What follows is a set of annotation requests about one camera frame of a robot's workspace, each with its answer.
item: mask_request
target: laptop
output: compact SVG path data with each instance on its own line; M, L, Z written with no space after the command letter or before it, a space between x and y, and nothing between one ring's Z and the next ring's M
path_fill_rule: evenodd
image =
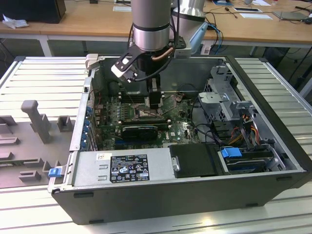
M300 12L273 11L273 14L281 20L305 20L308 16Z

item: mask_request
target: copper pipe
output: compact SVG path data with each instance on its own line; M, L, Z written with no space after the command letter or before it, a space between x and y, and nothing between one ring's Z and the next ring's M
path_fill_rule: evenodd
M163 53L162 55L159 55L158 57L153 56L152 57L152 61L153 62L158 62L160 60L163 60L165 57L167 57L169 54L171 54L173 52L173 47L170 47L165 53Z

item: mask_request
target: floor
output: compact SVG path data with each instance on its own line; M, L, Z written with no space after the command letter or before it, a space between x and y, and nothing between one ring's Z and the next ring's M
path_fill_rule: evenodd
M50 41L50 46L55 53L55 56L84 56L82 43L80 41ZM37 40L27 39L5 39L3 44L14 56L43 56L40 44ZM100 41L89 41L87 42L89 53L99 53L103 55L120 55L126 49L125 42L100 42ZM6 71L6 67L12 63L13 58L7 51L0 46L0 77ZM232 55L234 57L249 58L249 52L251 47L249 46L223 46L219 55ZM263 56L265 48L259 47L255 58ZM289 53L283 58L280 65L277 67L279 73L285 78L289 79L298 63L301 61L308 49L292 48ZM312 52L309 57L302 63L300 68L294 74L291 84L294 85L299 76L303 75L308 66L312 63ZM312 101L312 94L307 96L308 101Z

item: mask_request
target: blue cable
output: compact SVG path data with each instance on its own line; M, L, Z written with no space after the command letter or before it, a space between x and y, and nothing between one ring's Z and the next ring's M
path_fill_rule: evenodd
M221 48L221 40L222 40L222 38L221 38L221 34L220 34L220 31L216 28L216 27L214 27L212 24L209 24L217 33L218 33L218 37L219 37L219 45L218 45L218 48L217 48L217 50L216 50L216 52L215 52L215 55L217 55L218 54L218 51L219 51L219 49Z

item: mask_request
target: sticker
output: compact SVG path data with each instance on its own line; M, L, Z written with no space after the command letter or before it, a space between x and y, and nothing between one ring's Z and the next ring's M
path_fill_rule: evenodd
M97 154L97 160L110 160L112 153Z
M107 159L110 155L111 170L110 181L123 183L132 181L150 180L147 155L111 156L111 154L98 154L97 158Z

